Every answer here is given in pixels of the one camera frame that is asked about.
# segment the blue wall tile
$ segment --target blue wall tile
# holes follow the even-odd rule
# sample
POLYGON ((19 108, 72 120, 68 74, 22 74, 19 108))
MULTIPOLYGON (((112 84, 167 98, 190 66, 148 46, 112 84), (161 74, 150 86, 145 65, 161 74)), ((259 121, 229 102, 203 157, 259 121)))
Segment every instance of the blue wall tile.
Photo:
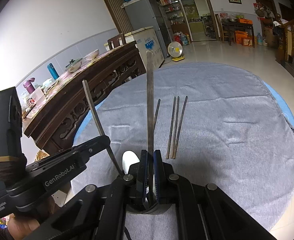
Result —
POLYGON ((35 82, 38 85, 42 85, 43 82, 45 82, 47 79, 52 78, 47 65, 49 63, 52 63, 55 70, 57 71, 58 75, 61 75, 63 73, 63 71, 61 70, 61 68, 59 67, 57 61, 55 58, 51 58, 50 60, 48 60, 47 62, 45 62, 44 64, 42 64, 39 68, 37 68, 36 70, 34 70, 30 75, 31 77, 35 78, 35 82))
POLYGON ((118 35, 118 31, 117 29, 114 29, 114 30, 110 30, 108 32, 105 32, 105 33, 101 33, 101 34, 98 34, 96 36, 94 36, 95 38, 95 41, 98 45, 98 48, 99 48, 99 53, 100 54, 103 54, 105 53, 107 50, 106 50, 106 47, 104 46, 105 43, 107 43, 108 39, 118 35))
POLYGON ((110 38, 112 38, 112 37, 115 37, 116 35, 118 35, 119 31, 117 29, 113 29, 113 30, 110 30, 108 33, 110 35, 110 38))
POLYGON ((64 50, 63 52, 59 53, 55 56, 60 68, 64 71, 65 67, 69 64, 71 59, 78 59, 81 58, 81 54, 76 45, 64 50))
POLYGON ((81 57, 84 57, 87 54, 89 54, 90 52, 98 49, 98 45, 95 42, 94 37, 86 39, 86 40, 76 44, 76 46, 81 54, 81 57))

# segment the gray towel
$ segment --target gray towel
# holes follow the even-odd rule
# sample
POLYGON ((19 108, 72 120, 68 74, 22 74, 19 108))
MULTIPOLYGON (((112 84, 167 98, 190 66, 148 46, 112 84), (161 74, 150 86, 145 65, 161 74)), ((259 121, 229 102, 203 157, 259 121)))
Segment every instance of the gray towel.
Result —
MULTIPOLYGON (((190 182, 213 182, 270 230, 294 190, 294 132, 263 81, 252 73, 217 63, 186 63, 154 72, 154 107, 161 99, 154 149, 175 173, 190 182), (186 111, 177 157, 166 160, 173 97, 185 96, 186 111)), ((146 75, 111 92, 98 110, 118 163, 131 150, 147 149, 146 75)), ((75 144, 98 136, 91 120, 75 144)), ((72 181, 75 193, 87 184, 103 186, 117 177, 108 154, 92 157, 72 181)), ((162 215, 127 214, 133 240, 178 239, 175 209, 162 215)))

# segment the hand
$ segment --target hand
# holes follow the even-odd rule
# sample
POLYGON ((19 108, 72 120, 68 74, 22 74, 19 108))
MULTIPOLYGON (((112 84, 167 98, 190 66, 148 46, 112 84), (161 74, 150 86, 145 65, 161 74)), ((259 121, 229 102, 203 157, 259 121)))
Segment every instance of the hand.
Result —
MULTIPOLYGON (((50 214, 55 213, 59 209, 59 206, 55 203, 53 197, 48 198, 47 207, 50 214)), ((15 240, 22 240, 32 231, 37 229, 40 224, 34 218, 11 214, 7 226, 9 233, 15 240)))

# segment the wooden door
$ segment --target wooden door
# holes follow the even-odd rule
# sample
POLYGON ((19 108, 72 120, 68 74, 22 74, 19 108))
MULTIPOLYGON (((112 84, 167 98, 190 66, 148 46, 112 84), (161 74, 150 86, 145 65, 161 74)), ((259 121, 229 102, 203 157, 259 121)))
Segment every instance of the wooden door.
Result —
POLYGON ((121 8, 124 0, 104 0, 110 12, 111 18, 114 21, 119 33, 129 33, 133 31, 126 11, 121 8))
POLYGON ((280 11, 281 11, 281 17, 284 20, 290 21, 294 19, 294 10, 292 8, 287 7, 286 5, 283 5, 279 3, 280 11))
POLYGON ((274 13, 274 16, 276 17, 277 10, 276 10, 276 6, 275 6, 274 0, 256 0, 256 2, 261 2, 264 5, 268 6, 269 9, 274 13))

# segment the purple bottle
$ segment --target purple bottle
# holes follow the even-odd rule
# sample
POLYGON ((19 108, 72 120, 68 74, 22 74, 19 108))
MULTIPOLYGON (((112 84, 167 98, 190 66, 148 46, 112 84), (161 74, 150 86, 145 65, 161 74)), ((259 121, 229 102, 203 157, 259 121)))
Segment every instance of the purple bottle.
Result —
POLYGON ((32 92, 35 91, 34 86, 31 84, 31 82, 34 82, 34 78, 30 78, 24 83, 24 88, 28 91, 29 94, 32 94, 32 92))

